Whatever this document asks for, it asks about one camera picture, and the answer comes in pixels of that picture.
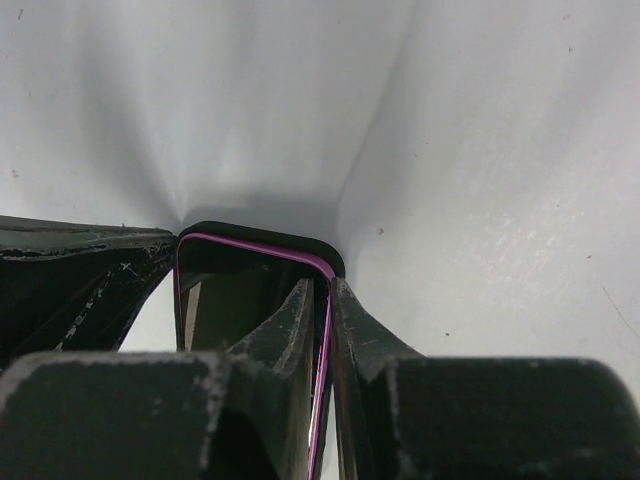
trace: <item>scratch mark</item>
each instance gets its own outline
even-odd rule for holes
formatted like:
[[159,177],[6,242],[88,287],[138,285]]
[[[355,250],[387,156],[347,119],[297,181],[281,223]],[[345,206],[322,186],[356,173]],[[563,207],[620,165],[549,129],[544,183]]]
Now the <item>scratch mark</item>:
[[96,301],[96,298],[100,298],[102,296],[102,291],[111,281],[111,277],[113,277],[113,273],[110,272],[104,279],[104,282],[102,283],[101,287],[97,288],[93,292],[93,295],[91,296],[91,298],[89,298],[89,301],[84,305],[83,309],[80,311],[80,314],[73,321],[73,324],[71,325],[71,328],[69,329],[69,331],[62,338],[60,343],[58,343],[58,345],[56,345],[56,347],[54,348],[55,351],[57,352],[62,351],[65,348],[65,343],[67,342],[67,340],[70,340],[76,334],[76,332],[78,331],[78,328],[80,327],[80,325],[82,325],[82,322],[84,322],[84,320],[87,318],[87,315],[89,314],[89,310],[91,310],[91,307],[93,307],[93,304]]
[[611,305],[613,305],[613,308],[616,309],[616,312],[618,312],[618,316],[620,317],[620,320],[622,320],[624,322],[624,324],[627,326],[627,328],[629,330],[631,330],[636,337],[640,337],[640,335],[638,335],[638,332],[636,332],[634,330],[634,328],[629,325],[629,322],[627,322],[627,319],[624,318],[624,315],[622,314],[622,312],[620,311],[620,309],[618,308],[618,306],[615,304],[615,302],[613,301],[613,299],[611,298],[611,295],[609,295],[609,292],[607,291],[607,289],[605,288],[605,286],[602,284],[602,282],[600,280],[598,280],[598,283],[600,284],[600,286],[602,287],[602,291],[604,292],[604,294],[607,296],[607,298],[609,299],[609,302],[611,302]]
[[131,263],[126,262],[126,263],[121,263],[120,266],[122,267],[122,271],[126,271],[128,270],[129,272],[133,273],[133,275],[136,278],[140,278],[140,275],[138,275],[132,268],[131,268]]
[[143,250],[148,257],[153,257],[158,252],[159,248],[157,246],[150,246],[150,247],[144,247]]

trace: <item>black plastic part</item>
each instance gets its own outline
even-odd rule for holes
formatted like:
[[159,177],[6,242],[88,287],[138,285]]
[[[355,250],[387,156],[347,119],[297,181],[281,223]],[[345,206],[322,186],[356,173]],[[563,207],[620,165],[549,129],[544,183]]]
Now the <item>black plastic part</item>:
[[[182,242],[177,265],[183,321],[192,288],[199,284],[197,307],[192,305],[195,312],[190,312],[196,319],[190,351],[227,350],[273,315],[301,278],[314,280],[314,303],[323,309],[318,329],[324,328],[329,290],[322,274],[309,265],[199,238]],[[180,341],[186,349],[186,337]]]
[[332,285],[341,478],[640,478],[640,420],[603,365],[427,359]]
[[0,377],[2,478],[300,479],[313,285],[230,354],[25,357]]
[[[342,260],[340,254],[329,244],[321,242],[319,240],[300,237],[296,235],[289,235],[283,233],[270,232],[266,230],[260,230],[256,228],[243,227],[238,225],[231,225],[221,222],[200,222],[198,224],[193,225],[185,229],[178,237],[177,245],[180,245],[181,239],[190,234],[190,233],[205,233],[205,234],[213,234],[220,235],[229,238],[234,238],[237,240],[247,240],[252,242],[258,242],[266,245],[276,246],[276,247],[284,247],[292,250],[296,250],[299,252],[310,253],[316,255],[323,260],[325,260],[329,265],[333,268],[335,274],[340,277],[344,277],[345,275],[345,264]],[[240,248],[215,244],[214,242],[210,242],[211,244],[217,245],[217,249],[219,254],[215,256],[213,263],[207,265],[207,269],[209,271],[217,271],[223,274],[237,274],[241,271],[244,271],[248,268],[255,268],[255,266],[260,267],[262,264],[268,264],[269,268],[273,270],[277,270],[282,268],[285,264],[295,263],[292,261],[282,260],[275,257],[270,257],[271,260],[265,260],[269,258],[269,255],[260,254],[255,252],[250,252],[247,250],[243,250]],[[202,257],[194,256],[193,260],[189,258],[185,258],[181,253],[182,247],[179,247],[176,256],[175,256],[175,265],[186,261],[187,264],[190,261],[198,262],[202,261]],[[307,269],[313,271],[312,267],[303,266],[302,270]],[[174,289],[175,295],[177,296],[180,292],[178,291],[178,279],[177,275],[180,271],[180,268],[174,268]],[[314,359],[314,369],[317,367],[317,356],[319,347],[322,343],[322,337],[324,332],[324,321],[325,321],[325,313],[326,313],[326,297],[328,296],[328,286],[325,285],[322,277],[318,274],[313,275],[312,273],[305,274],[306,276],[313,276],[314,285],[315,285],[315,301],[314,301],[314,318],[315,318],[315,328],[314,328],[314,342],[313,342],[313,359]],[[182,312],[179,310],[179,306],[176,302],[176,332],[177,332],[177,346],[178,350],[184,350],[185,348],[185,334],[183,331],[183,325],[181,323],[181,315]],[[317,449],[317,458],[316,458],[316,469],[315,469],[315,477],[314,480],[320,478],[321,470],[322,470],[322,458],[324,453],[325,446],[325,435],[327,430],[327,421],[328,421],[328,409],[329,409],[329,397],[331,394],[331,382],[332,382],[332,374],[328,372],[327,379],[325,382],[326,389],[324,391],[324,397],[322,401],[322,410],[320,412],[320,443]],[[315,385],[315,376],[313,377],[313,385]]]
[[117,350],[171,268],[163,230],[0,217],[0,370],[44,350]]

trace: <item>white surface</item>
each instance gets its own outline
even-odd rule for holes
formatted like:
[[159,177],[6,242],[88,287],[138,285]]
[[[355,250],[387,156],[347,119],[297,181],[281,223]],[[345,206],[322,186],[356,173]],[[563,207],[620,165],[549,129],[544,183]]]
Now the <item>white surface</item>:
[[[0,13],[0,214],[316,237],[425,354],[594,357],[640,398],[639,2]],[[173,347],[167,298],[129,348]]]

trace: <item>purple outline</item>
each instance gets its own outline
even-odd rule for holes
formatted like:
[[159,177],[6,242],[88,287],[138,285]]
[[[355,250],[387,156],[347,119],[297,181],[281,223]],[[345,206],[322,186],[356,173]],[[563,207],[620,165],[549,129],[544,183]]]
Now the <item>purple outline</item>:
[[[230,245],[232,247],[242,248],[244,250],[251,250],[253,252],[264,253],[266,255],[273,255],[279,258],[286,258],[287,260],[293,260],[296,262],[311,265],[317,268],[327,279],[327,283],[331,284],[331,280],[336,276],[333,268],[322,258],[312,255],[310,253],[298,252],[289,248],[274,247],[265,245],[262,243],[250,242],[246,240],[236,240],[229,237],[223,237],[220,235],[208,234],[208,233],[189,233],[180,239],[178,246],[176,247],[176,259],[178,258],[177,252],[180,249],[182,242],[189,238],[197,238],[200,240],[209,240],[212,242],[222,243],[224,245]],[[178,283],[178,311],[180,312],[180,327],[184,330],[182,323],[182,294],[180,289],[180,270],[178,268],[178,261],[176,260],[176,281]],[[318,451],[319,435],[320,435],[320,412],[322,411],[322,398],[324,398],[325,383],[327,380],[328,370],[328,358],[329,358],[329,340],[331,329],[331,295],[327,297],[327,314],[324,324],[324,338],[322,339],[322,358],[320,360],[320,379],[318,381],[317,395],[313,398],[313,418],[311,419],[311,446],[309,448],[309,469],[308,479],[313,478],[316,463],[316,453]]]

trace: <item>purple line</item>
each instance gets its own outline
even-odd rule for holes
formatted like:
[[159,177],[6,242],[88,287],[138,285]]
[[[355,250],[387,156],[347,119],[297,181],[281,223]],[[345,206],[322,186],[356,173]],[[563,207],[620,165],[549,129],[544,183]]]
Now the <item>purple line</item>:
[[[253,252],[264,253],[266,255],[272,255],[274,257],[286,258],[287,260],[293,260],[295,262],[304,263],[317,268],[327,279],[327,283],[331,284],[331,280],[336,276],[333,268],[322,258],[312,255],[310,253],[298,252],[289,248],[275,247],[271,245],[265,245],[262,243],[250,242],[246,240],[236,240],[229,237],[223,237],[220,235],[213,235],[208,233],[189,233],[180,239],[176,251],[180,249],[182,242],[187,239],[196,238],[200,240],[209,240],[212,242],[222,243],[224,245],[230,245],[232,247],[242,248],[244,250],[250,250]],[[184,324],[182,322],[182,293],[180,288],[180,270],[176,266],[176,278],[178,282],[178,311],[180,312],[180,326],[184,330]],[[322,411],[322,399],[324,398],[324,390],[327,380],[328,371],[328,357],[329,357],[329,331],[331,329],[331,295],[327,296],[327,313],[325,316],[324,324],[324,337],[322,339],[322,357],[320,359],[320,379],[318,380],[317,395],[313,398],[313,418],[311,419],[311,447],[309,449],[309,469],[308,479],[312,480],[313,473],[315,471],[316,453],[318,451],[318,443],[320,441],[320,412]]]

